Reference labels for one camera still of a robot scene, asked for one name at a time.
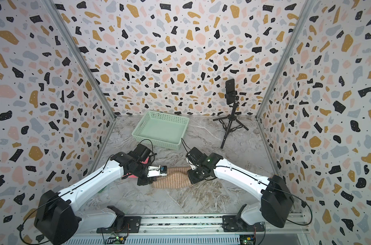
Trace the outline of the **pink grey dishcloth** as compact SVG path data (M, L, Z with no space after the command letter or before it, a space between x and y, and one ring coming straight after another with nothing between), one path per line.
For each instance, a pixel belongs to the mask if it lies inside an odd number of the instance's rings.
M132 160L124 167L124 175L122 179L130 178L145 178L148 173L148 166L151 165L151 157L147 157L144 161Z

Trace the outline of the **brown striped dishcloth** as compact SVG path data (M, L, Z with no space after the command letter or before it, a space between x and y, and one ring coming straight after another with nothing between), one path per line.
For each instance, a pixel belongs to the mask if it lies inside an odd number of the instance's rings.
M181 189L190 187L192 184L187 174L187 171L190 169L190 167L169 167L167 175L157 178L152 183L152 187L157 189Z

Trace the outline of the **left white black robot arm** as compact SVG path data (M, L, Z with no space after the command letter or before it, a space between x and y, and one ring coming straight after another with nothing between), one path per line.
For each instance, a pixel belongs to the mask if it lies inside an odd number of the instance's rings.
M61 245L76 233L109 229L121 231L126 228L125 214L114 206L88 213L81 207L108 184L134 175L143 184L153 182L148 177L148 166L155 157L153 150L138 144L129 153L118 152L109 156L106 163L81 181L58 192L44 193L37 208L34 226L53 245Z

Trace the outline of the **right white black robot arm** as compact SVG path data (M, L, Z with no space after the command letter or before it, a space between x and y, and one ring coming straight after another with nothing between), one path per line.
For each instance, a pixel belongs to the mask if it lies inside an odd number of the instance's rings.
M186 154L186 160L191 166L187 174L192 184L221 179L242 188L258 200L252 205L242 206L238 219L248 225L268 222L278 228L285 226L294 198L280 176L269 178L252 173L219 154L206 155L197 148Z

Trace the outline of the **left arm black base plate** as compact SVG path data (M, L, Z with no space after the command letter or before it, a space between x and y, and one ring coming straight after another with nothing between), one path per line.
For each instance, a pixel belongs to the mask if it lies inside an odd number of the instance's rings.
M141 224L141 216L126 216L124 212L120 211L114 206L107 206L109 210L113 211L116 218L111 226L97 228L97 233L110 234L114 233L138 233Z

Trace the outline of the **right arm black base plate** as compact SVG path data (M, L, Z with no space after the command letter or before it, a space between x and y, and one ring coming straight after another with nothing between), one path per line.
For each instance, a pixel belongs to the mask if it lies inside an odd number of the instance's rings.
M236 215L222 216L222 228L224 232L263 232L265 231L264 223L254 225L247 224L241 218L241 212L247 205L244 204Z

